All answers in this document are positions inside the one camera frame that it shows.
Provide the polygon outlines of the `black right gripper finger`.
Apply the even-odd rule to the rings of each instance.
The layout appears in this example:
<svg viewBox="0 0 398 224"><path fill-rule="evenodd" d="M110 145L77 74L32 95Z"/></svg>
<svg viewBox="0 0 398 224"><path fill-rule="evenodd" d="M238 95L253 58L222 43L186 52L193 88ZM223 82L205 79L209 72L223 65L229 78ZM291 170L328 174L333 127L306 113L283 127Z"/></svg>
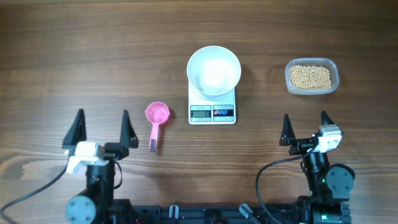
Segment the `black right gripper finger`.
<svg viewBox="0 0 398 224"><path fill-rule="evenodd" d="M280 136L280 146L291 146L296 143L296 137L288 114L284 115L283 127Z"/></svg>
<svg viewBox="0 0 398 224"><path fill-rule="evenodd" d="M321 121L322 125L334 125L335 123L332 119L327 115L326 111L321 112Z"/></svg>

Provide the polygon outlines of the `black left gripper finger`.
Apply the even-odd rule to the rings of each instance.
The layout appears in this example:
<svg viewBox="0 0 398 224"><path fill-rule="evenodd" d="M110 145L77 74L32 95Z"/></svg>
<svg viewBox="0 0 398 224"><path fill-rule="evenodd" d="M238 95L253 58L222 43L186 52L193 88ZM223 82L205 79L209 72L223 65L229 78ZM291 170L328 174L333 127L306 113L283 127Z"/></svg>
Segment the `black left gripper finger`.
<svg viewBox="0 0 398 224"><path fill-rule="evenodd" d="M139 147L139 140L134 131L134 128L132 127L128 110L123 110L119 143L123 148L126 149L136 149Z"/></svg>
<svg viewBox="0 0 398 224"><path fill-rule="evenodd" d="M85 113L79 109L73 124L65 135L62 146L64 149L75 149L81 141L86 141Z"/></svg>

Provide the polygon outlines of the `pink plastic scoop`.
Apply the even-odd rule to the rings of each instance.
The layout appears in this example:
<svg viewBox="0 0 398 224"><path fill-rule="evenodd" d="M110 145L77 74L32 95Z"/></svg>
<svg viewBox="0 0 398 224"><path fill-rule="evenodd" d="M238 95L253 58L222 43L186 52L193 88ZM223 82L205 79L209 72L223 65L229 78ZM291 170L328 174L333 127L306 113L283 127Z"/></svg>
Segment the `pink plastic scoop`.
<svg viewBox="0 0 398 224"><path fill-rule="evenodd" d="M145 114L146 118L152 123L149 149L150 152L155 152L157 148L159 126L168 120L170 116L169 107L163 102L156 101L147 107Z"/></svg>

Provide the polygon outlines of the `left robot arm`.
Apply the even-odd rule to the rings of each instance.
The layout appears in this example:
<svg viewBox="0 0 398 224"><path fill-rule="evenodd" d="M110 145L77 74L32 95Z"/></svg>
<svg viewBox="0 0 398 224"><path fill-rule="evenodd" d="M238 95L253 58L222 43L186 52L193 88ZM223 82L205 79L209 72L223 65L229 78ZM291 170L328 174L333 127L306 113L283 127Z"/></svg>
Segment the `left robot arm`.
<svg viewBox="0 0 398 224"><path fill-rule="evenodd" d="M135 149L139 140L131 124L129 113L123 111L121 134L118 142L103 145L88 141L84 110L65 135L62 146L69 150L66 173L76 174L86 167L86 187L72 197L66 206L71 223L134 223L134 209L129 199L115 199L114 190L122 184L114 183L115 168L119 161Z"/></svg>

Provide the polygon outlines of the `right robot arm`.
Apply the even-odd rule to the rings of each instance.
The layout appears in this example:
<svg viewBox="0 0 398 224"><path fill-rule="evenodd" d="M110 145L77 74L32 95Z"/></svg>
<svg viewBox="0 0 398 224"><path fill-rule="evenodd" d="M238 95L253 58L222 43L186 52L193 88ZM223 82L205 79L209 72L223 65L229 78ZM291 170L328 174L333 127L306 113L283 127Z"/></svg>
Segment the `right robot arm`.
<svg viewBox="0 0 398 224"><path fill-rule="evenodd" d="M297 139L287 114L279 144L289 146L291 156L302 156L302 170L310 189L309 196L299 196L295 202L295 223L352 222L349 205L353 189L354 170L344 164L330 164L327 152L337 149L343 131L321 112L322 125L310 138Z"/></svg>

